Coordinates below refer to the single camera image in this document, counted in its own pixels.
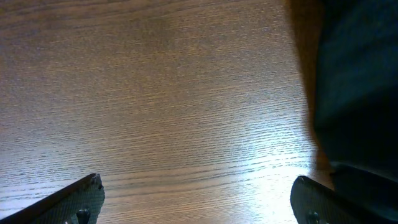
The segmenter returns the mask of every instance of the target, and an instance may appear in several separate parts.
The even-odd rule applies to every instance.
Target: brown wooden tabletop
[[[295,223],[319,6],[0,0],[0,218],[98,172],[98,223]]]

